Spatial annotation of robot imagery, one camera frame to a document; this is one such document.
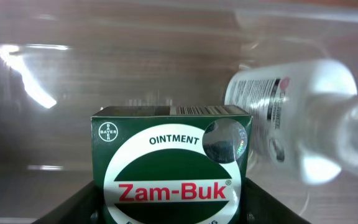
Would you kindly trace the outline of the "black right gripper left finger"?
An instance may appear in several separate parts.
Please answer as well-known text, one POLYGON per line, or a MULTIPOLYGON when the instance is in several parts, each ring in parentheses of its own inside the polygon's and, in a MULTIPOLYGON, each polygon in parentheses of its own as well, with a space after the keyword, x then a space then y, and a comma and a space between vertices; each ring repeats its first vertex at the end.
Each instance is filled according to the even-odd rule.
POLYGON ((100 223, 100 192, 93 181, 32 224, 100 223))

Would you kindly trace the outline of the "green Zam-Buk ointment box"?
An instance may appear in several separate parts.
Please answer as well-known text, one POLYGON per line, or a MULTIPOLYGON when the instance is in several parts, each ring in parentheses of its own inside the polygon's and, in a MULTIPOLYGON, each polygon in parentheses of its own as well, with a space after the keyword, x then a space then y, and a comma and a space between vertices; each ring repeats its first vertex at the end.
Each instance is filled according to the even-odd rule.
POLYGON ((252 116, 234 106, 110 106, 91 117, 106 223, 240 223, 252 116))

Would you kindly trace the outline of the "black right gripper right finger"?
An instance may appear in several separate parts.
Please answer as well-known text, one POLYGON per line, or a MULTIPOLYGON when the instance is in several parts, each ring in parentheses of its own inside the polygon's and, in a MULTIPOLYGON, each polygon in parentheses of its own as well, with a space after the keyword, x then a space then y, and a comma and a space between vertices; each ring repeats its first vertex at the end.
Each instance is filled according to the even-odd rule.
POLYGON ((246 178, 244 186, 241 223, 310 224, 250 179, 246 178))

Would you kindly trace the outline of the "clear plastic bottle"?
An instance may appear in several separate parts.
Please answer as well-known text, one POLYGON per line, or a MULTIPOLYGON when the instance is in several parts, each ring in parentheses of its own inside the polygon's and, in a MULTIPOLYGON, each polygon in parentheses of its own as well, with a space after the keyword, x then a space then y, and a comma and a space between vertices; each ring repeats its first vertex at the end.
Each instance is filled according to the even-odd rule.
POLYGON ((341 62, 317 59, 237 72, 224 102, 253 117, 251 148, 308 185, 358 176, 358 90, 341 62))

